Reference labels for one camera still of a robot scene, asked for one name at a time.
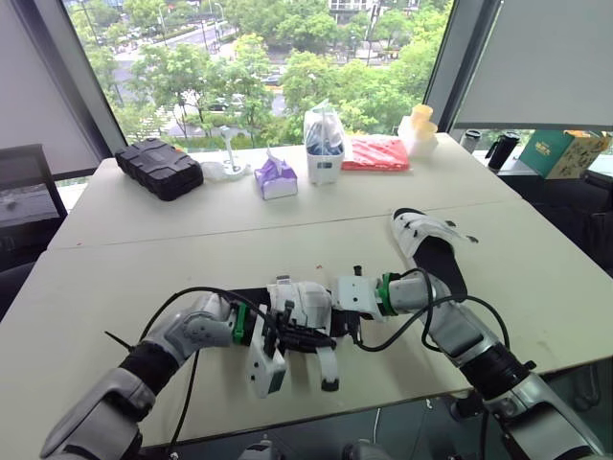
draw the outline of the red package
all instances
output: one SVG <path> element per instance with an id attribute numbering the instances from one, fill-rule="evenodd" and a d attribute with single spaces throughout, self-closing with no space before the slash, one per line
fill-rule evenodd
<path id="1" fill-rule="evenodd" d="M 352 137 L 352 152 L 345 153 L 343 170 L 406 171 L 409 156 L 402 141 L 394 136 Z"/>

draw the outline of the chair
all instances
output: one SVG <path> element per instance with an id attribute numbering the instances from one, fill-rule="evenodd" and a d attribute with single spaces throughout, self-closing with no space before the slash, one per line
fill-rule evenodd
<path id="1" fill-rule="evenodd" d="M 16 295 L 66 215 L 42 146 L 0 149 L 0 274 L 7 271 L 8 280 L 3 290 Z M 0 305 L 0 312 L 3 307 L 8 306 Z"/>

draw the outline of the cardboard box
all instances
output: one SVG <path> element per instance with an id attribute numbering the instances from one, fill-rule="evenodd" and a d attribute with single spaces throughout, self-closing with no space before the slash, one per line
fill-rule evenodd
<path id="1" fill-rule="evenodd" d="M 611 136 L 605 133 L 540 129 L 519 159 L 546 179 L 575 179 L 610 144 Z"/>

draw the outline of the floor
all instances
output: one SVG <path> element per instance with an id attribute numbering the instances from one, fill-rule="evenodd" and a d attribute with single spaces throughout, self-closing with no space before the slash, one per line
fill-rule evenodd
<path id="1" fill-rule="evenodd" d="M 609 452 L 613 451 L 612 362 L 608 359 L 597 364 L 601 401 L 580 414 Z M 551 383 L 566 402 L 573 398 L 573 379 L 579 372 L 573 371 Z M 347 443 L 357 439 L 372 441 L 374 424 L 375 410 L 368 410 L 186 445 L 176 452 L 180 460 L 234 460 L 246 447 L 267 436 L 287 460 L 337 460 Z M 480 418 L 454 421 L 449 416 L 448 399 L 408 402 L 381 410 L 376 440 L 394 459 L 447 460 L 460 454 L 470 460 L 477 458 L 479 425 Z M 498 426 L 491 422 L 487 459 L 509 458 L 499 441 L 500 434 Z"/>

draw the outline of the building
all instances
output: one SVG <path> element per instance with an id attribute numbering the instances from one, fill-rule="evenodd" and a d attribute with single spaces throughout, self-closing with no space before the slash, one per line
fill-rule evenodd
<path id="1" fill-rule="evenodd" d="M 346 24 L 353 15 L 367 12 L 375 0 L 328 0 L 329 13 L 338 24 Z"/>

